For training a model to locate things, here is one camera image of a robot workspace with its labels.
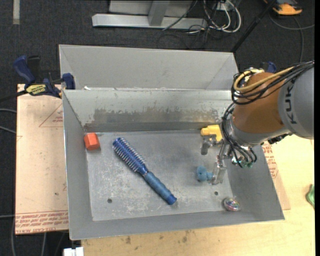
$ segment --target black cable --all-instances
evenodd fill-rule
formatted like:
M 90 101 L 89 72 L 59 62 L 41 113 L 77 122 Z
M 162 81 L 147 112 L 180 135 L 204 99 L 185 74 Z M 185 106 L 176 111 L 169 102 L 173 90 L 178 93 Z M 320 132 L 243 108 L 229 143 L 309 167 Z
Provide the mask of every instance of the black cable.
M 53 256 L 57 256 L 58 255 L 58 252 L 60 250 L 60 245 L 62 243 L 62 240 L 64 239 L 66 233 L 65 232 L 62 232 L 62 236 L 60 237 L 60 240 L 58 242 L 58 245 L 56 246 L 56 249 L 55 249 L 55 252 L 54 252 L 54 255 Z
M 300 76 L 301 74 L 303 74 L 307 70 L 311 69 L 313 66 L 314 66 L 314 61 L 299 63 L 296 66 L 294 66 L 291 70 L 289 70 L 286 74 L 284 74 L 284 75 L 280 76 L 279 78 L 275 79 L 274 81 L 272 81 L 265 88 L 258 90 L 258 91 L 255 91 L 255 92 L 252 92 L 252 91 L 256 90 L 262 84 L 257 85 L 255 88 L 253 88 L 250 91 L 247 91 L 245 93 L 237 92 L 234 89 L 234 87 L 232 86 L 231 87 L 231 99 L 235 104 L 238 104 L 238 105 L 246 105 L 246 104 L 252 103 L 258 99 L 263 99 L 276 91 L 276 89 L 275 89 L 272 92 L 268 93 L 268 95 L 263 96 L 263 94 L 267 90 L 269 90 L 270 88 L 274 87 L 275 85 L 282 82 L 283 80 L 287 80 L 285 82 L 285 84 L 286 84 L 286 83 L 292 81 L 293 79 L 296 79 L 298 76 Z M 239 102 L 238 99 L 246 99 L 247 101 Z
M 11 95 L 9 95 L 9 96 L 0 98 L 0 103 L 1 103 L 1 102 L 4 102 L 4 101 L 7 101 L 7 100 L 9 100 L 9 99 L 16 98 L 16 97 L 18 97 L 18 96 L 27 94 L 27 93 L 28 93 L 28 92 L 27 92 L 26 90 L 16 92 L 15 94 L 11 94 Z
M 0 112 L 11 112 L 11 113 L 17 113 L 17 111 L 13 110 L 13 109 L 8 109 L 8 108 L 0 108 Z
M 285 29 L 285 30 L 307 30 L 307 29 L 311 29 L 311 28 L 313 28 L 313 27 L 315 26 L 315 24 L 312 24 L 312 25 L 310 25 L 310 26 L 299 27 L 299 28 L 297 28 L 297 27 L 287 27 L 287 26 L 283 26 L 283 25 L 277 23 L 277 22 L 271 17 L 270 13 L 269 13 L 268 15 L 269 15 L 270 20 L 271 20 L 274 24 L 276 24 L 278 27 L 280 27 L 280 28 L 282 28 L 282 29 Z
M 303 30 L 300 26 L 299 21 L 294 17 L 293 18 L 295 20 L 295 22 L 297 23 L 298 27 L 299 27 L 299 31 L 300 31 L 300 35 L 301 35 L 301 52 L 300 52 L 300 59 L 299 61 L 302 62 L 302 56 L 304 54 L 304 47 L 305 47 L 305 38 L 304 38 L 304 33 Z
M 193 5 L 189 8 L 189 10 L 187 10 L 180 18 L 178 18 L 174 23 L 172 23 L 171 25 L 167 26 L 166 28 L 164 28 L 162 31 L 168 30 L 170 28 L 172 28 L 174 25 L 176 25 L 179 21 L 181 21 L 189 12 L 191 12 L 191 10 L 196 6 L 198 0 L 194 1 Z
M 45 255 L 45 247 L 47 242 L 47 232 L 43 234 L 43 242 L 42 242 L 42 249 L 41 249 L 41 256 Z

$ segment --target orange object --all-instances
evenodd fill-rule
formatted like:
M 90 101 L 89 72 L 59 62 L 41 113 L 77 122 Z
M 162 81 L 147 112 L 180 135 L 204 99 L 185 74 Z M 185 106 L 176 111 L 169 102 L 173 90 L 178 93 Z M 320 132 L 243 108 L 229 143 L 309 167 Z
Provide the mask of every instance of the orange object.
M 87 133 L 84 136 L 84 143 L 87 150 L 97 150 L 98 148 L 100 148 L 98 135 L 94 132 Z

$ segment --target blue clamp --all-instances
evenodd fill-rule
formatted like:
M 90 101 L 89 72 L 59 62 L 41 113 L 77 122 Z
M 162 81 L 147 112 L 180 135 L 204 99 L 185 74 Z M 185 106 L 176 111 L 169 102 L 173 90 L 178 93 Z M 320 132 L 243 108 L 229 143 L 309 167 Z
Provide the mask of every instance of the blue clamp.
M 21 77 L 26 79 L 27 83 L 24 85 L 24 90 L 30 95 L 47 95 L 61 98 L 61 90 L 55 87 L 53 81 L 45 78 L 42 83 L 36 83 L 36 78 L 28 67 L 25 55 L 20 56 L 13 62 L 13 68 Z M 57 81 L 65 82 L 66 89 L 74 90 L 76 88 L 74 77 L 70 73 L 63 74 L 62 78 Z

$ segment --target wire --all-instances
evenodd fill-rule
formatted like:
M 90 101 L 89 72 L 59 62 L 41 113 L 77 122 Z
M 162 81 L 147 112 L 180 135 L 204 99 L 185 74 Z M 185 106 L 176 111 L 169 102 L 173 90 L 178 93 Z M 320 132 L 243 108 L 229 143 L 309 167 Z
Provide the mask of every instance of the wire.
M 7 131 L 7 132 L 9 132 L 9 133 L 17 134 L 14 130 L 5 128 L 5 127 L 3 127 L 3 126 L 0 126 L 0 130 L 4 130 L 4 131 Z
M 44 256 L 44 255 L 45 255 L 46 241 L 47 241 L 47 233 L 45 232 L 44 235 L 43 235 L 41 256 Z
M 289 82 L 294 82 L 294 80 L 297 77 L 301 76 L 304 72 L 314 67 L 314 65 L 315 65 L 314 60 L 294 64 L 283 71 L 270 75 L 267 78 L 262 79 L 258 82 L 255 82 L 249 86 L 238 87 L 237 84 L 239 83 L 239 78 L 241 78 L 240 80 L 242 80 L 246 76 L 249 76 L 249 75 L 251 76 L 252 74 L 250 70 L 246 70 L 243 73 L 240 73 L 234 76 L 234 84 L 231 87 L 231 99 L 235 104 L 246 105 L 258 99 L 266 98 L 270 94 L 274 93 L 275 91 L 283 87 L 285 84 Z M 269 84 L 267 84 L 264 88 L 259 89 L 259 87 L 262 86 L 263 83 L 270 80 L 272 81 Z M 265 93 L 269 89 L 274 87 L 276 87 L 274 90 L 272 90 L 271 92 L 268 92 L 268 94 L 265 95 Z
M 189 12 L 191 12 L 191 10 L 196 6 L 198 0 L 194 1 L 193 5 L 189 8 L 189 10 L 187 10 L 180 18 L 178 18 L 174 23 L 172 23 L 171 25 L 167 26 L 166 28 L 164 28 L 162 31 L 168 30 L 170 28 L 172 28 L 174 25 L 176 25 L 179 21 L 181 21 Z
M 12 229 L 11 229 L 11 250 L 12 250 L 12 255 L 16 256 L 16 247 L 15 247 L 15 224 L 16 224 L 16 218 L 13 218 L 12 221 Z
M 12 113 L 17 113 L 17 111 L 13 110 L 13 109 L 8 109 L 8 108 L 0 108 L 0 112 L 12 112 Z
M 222 124 L 221 124 L 221 130 L 223 133 L 223 137 L 226 140 L 226 142 L 230 146 L 230 151 L 233 153 L 233 156 L 235 157 L 235 160 L 239 167 L 244 168 L 245 166 L 252 165 L 257 161 L 257 155 L 253 151 L 251 147 L 249 147 L 249 150 L 246 150 L 244 147 L 240 146 L 227 132 L 226 128 L 226 122 L 229 119 L 229 115 L 233 113 L 235 109 L 235 103 L 232 103 L 228 106 L 228 108 L 225 110 L 223 117 L 222 117 Z M 245 160 L 245 163 L 243 164 L 241 160 L 238 158 L 238 154 L 236 151 L 242 155 L 242 157 Z
M 304 47 L 305 47 L 304 33 L 303 33 L 303 30 L 302 30 L 302 28 L 301 28 L 301 26 L 300 26 L 299 21 L 298 21 L 295 17 L 294 17 L 293 19 L 295 20 L 295 22 L 296 22 L 296 24 L 298 25 L 299 30 L 300 30 L 300 35 L 301 35 L 301 52 L 300 52 L 300 59 L 299 59 L 299 61 L 302 62 L 302 56 L 303 56 L 303 54 L 304 54 Z
M 238 26 L 236 28 L 231 29 L 231 30 L 229 30 L 228 28 L 230 27 L 232 21 L 231 21 L 231 17 L 229 15 L 228 11 L 226 10 L 225 4 L 223 4 L 222 7 L 224 9 L 223 12 L 226 14 L 226 17 L 228 18 L 228 24 L 227 25 L 218 26 L 213 21 L 213 18 L 208 13 L 208 6 L 206 4 L 206 0 L 203 0 L 203 10 L 204 10 L 204 13 L 205 13 L 206 17 L 208 18 L 208 22 L 210 23 L 210 25 L 209 25 L 210 29 L 222 31 L 222 32 L 225 32 L 225 33 L 235 33 L 241 27 L 241 24 L 242 24 L 241 15 L 240 15 L 240 12 L 239 12 L 238 8 L 236 8 L 235 5 L 231 1 L 227 0 L 227 1 L 225 1 L 225 3 L 228 3 L 232 7 L 232 10 L 235 11 L 236 17 L 237 17 L 237 20 L 238 20 Z M 218 8 L 218 3 L 215 5 L 215 11 L 217 10 L 217 8 Z
M 62 240 L 64 239 L 65 235 L 66 235 L 66 233 L 63 232 L 63 233 L 62 233 L 62 236 L 60 237 L 60 240 L 59 240 L 59 242 L 58 242 L 58 245 L 56 246 L 56 249 L 55 249 L 55 252 L 54 252 L 54 255 L 53 255 L 53 256 L 57 256 L 57 255 L 58 255 L 58 252 L 59 252 L 59 250 L 60 250 L 60 245 L 61 245 Z
M 286 29 L 286 30 L 307 30 L 307 29 L 311 29 L 311 28 L 313 28 L 313 27 L 315 26 L 315 24 L 312 24 L 312 25 L 310 25 L 310 26 L 299 27 L 299 28 L 297 28 L 297 27 L 287 27 L 287 26 L 283 26 L 283 25 L 277 23 L 277 22 L 271 17 L 270 13 L 269 13 L 268 15 L 269 15 L 270 20 L 271 20 L 274 24 L 276 24 L 276 25 L 279 26 L 280 28 L 283 28 L 283 29 Z
M 1 215 L 0 219 L 5 219 L 5 218 L 12 218 L 14 215 Z

